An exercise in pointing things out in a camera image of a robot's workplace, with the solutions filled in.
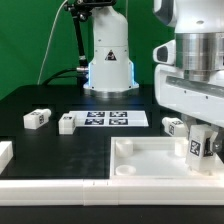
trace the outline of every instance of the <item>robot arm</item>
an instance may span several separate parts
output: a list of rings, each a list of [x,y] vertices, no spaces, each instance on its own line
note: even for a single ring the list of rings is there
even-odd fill
[[[69,4],[79,48],[80,67],[88,74],[84,92],[103,98],[119,98],[136,94],[139,85],[134,81],[134,66],[129,60],[128,23],[113,9],[116,0],[75,0]],[[79,22],[93,18],[94,58],[87,62]]]
[[[175,0],[154,0],[155,16],[167,26],[176,25],[176,3]]]

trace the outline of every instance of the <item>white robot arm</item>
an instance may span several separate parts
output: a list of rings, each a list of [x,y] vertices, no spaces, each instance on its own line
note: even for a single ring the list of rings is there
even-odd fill
[[[116,0],[76,0],[72,12],[80,50],[81,72],[88,71],[84,92],[103,98],[119,98],[138,92],[134,65],[129,60],[128,23],[113,9]],[[93,18],[94,58],[87,64],[78,21]]]
[[[175,40],[153,52],[160,63],[157,101],[185,120],[211,123],[188,123],[186,159],[195,170],[211,170],[216,152],[224,150],[224,0],[155,0],[154,5],[165,25],[175,25]]]

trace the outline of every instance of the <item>black table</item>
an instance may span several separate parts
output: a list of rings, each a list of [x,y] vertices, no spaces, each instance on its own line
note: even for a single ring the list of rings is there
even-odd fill
[[[26,130],[23,116],[49,108],[52,116],[38,130]],[[58,121],[72,110],[144,110],[149,127],[76,128],[58,134]],[[13,141],[14,158],[0,180],[107,179],[111,137],[165,135],[164,116],[179,114],[160,107],[152,86],[138,96],[103,100],[83,95],[75,86],[24,86],[0,101],[0,141]],[[223,223],[222,206],[48,206],[0,207],[0,223]]]

